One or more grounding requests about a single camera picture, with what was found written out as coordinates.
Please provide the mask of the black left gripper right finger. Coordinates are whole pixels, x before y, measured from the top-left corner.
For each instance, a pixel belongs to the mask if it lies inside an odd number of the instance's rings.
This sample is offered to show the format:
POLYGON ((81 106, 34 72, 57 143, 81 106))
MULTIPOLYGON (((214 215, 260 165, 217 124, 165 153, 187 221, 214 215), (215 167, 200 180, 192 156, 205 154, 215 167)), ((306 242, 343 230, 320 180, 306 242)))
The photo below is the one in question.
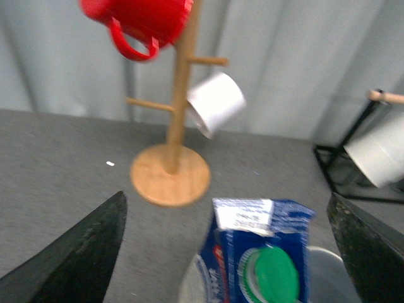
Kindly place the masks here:
POLYGON ((332 193, 327 216, 362 302, 403 302, 403 234, 332 193))

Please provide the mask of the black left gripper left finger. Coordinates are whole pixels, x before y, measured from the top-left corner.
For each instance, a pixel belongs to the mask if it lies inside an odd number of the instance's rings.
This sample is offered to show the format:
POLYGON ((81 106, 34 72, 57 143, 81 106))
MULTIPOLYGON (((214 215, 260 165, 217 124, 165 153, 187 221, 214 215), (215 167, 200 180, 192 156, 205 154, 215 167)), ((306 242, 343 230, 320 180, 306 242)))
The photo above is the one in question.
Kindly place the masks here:
POLYGON ((119 191, 1 278, 1 302, 103 302, 124 235, 119 191))

